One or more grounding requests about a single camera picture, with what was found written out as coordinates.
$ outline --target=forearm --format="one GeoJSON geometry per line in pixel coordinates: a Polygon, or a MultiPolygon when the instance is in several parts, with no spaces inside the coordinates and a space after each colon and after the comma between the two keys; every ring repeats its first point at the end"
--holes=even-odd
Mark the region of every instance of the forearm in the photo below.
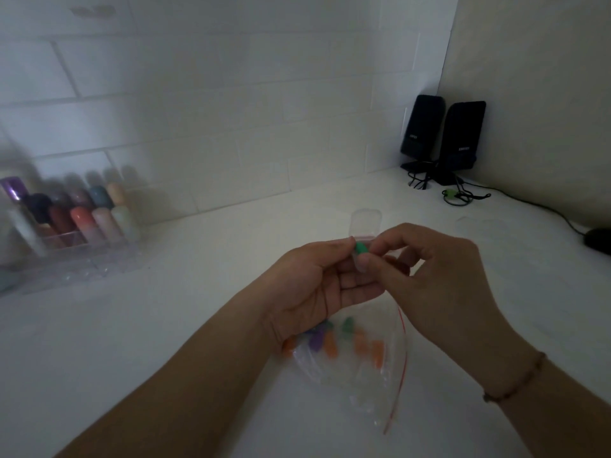
{"type": "MultiPolygon", "coordinates": [[[[498,397],[534,369],[539,352],[513,330],[494,332],[480,339],[467,371],[498,397]]],[[[499,406],[536,457],[611,456],[611,407],[548,360],[499,406]]]]}
{"type": "Polygon", "coordinates": [[[148,381],[58,456],[208,456],[272,350],[262,302],[240,292],[148,381]]]}

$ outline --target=white countertop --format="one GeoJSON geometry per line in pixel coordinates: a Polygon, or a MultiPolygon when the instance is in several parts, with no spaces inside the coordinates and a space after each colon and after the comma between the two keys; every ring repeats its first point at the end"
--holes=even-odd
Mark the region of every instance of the white countertop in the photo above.
{"type": "MultiPolygon", "coordinates": [[[[382,211],[383,229],[413,222],[474,239],[515,328],[611,400],[611,258],[536,207],[496,193],[451,207],[441,187],[415,191],[408,181],[390,169],[155,225],[138,271],[0,300],[0,456],[57,452],[281,254],[346,236],[362,207],[382,211]]],[[[528,455],[475,382],[422,337],[412,340],[388,435],[291,361],[274,359],[221,455],[528,455]]]]}

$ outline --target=right hand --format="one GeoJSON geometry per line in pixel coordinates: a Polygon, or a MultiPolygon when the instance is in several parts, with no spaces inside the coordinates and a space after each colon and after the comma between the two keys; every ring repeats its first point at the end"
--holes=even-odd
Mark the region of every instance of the right hand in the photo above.
{"type": "Polygon", "coordinates": [[[531,367],[537,351],[500,313],[473,242],[403,223],[374,239],[369,252],[357,257],[359,265],[488,393],[505,392],[531,367]],[[402,248],[399,259],[381,258],[402,248]],[[420,259],[424,263],[410,276],[420,259]]]}

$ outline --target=left hand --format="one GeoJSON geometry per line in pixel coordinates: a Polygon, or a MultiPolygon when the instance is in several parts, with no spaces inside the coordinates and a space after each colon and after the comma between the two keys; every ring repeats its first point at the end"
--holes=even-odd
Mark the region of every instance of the left hand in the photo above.
{"type": "Polygon", "coordinates": [[[354,248],[354,238],[306,244],[284,254],[250,285],[264,296],[264,321],[278,345],[341,308],[384,292],[372,277],[356,270],[354,248]]]}

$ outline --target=small plastic case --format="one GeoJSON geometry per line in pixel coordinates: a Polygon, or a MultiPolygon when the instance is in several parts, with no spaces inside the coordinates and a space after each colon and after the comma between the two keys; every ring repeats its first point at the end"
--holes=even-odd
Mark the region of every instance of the small plastic case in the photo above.
{"type": "MultiPolygon", "coordinates": [[[[367,248],[369,248],[371,241],[378,236],[381,225],[382,212],[378,211],[377,209],[359,209],[358,211],[354,211],[352,213],[348,236],[354,236],[356,241],[363,243],[365,246],[367,246],[367,248]]],[[[352,257],[355,260],[356,269],[361,273],[364,273],[365,271],[356,265],[357,255],[358,253],[353,251],[352,257]]]]}

